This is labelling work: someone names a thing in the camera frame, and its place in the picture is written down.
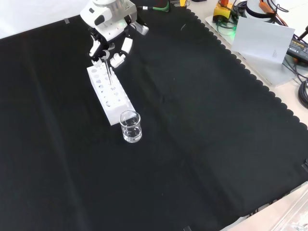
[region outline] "black tablecloth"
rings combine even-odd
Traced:
[[[172,10],[141,14],[150,32],[115,70],[135,144],[91,86],[79,16],[0,41],[1,230],[217,231],[307,179],[307,127]]]

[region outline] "water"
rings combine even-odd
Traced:
[[[122,130],[124,139],[129,143],[135,143],[141,139],[141,128],[122,128]]]

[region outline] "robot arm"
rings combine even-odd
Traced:
[[[149,30],[138,17],[135,4],[129,0],[91,0],[80,16],[90,26],[93,47],[89,56],[95,62],[112,49],[112,41],[124,34],[129,25],[142,35]]]

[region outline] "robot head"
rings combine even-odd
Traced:
[[[116,0],[93,0],[90,1],[86,7],[81,11],[80,16],[92,28],[99,24],[107,22],[112,18],[112,12],[106,6],[112,4]]]

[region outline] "white card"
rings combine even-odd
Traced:
[[[286,26],[240,17],[231,50],[281,64],[294,31]]]

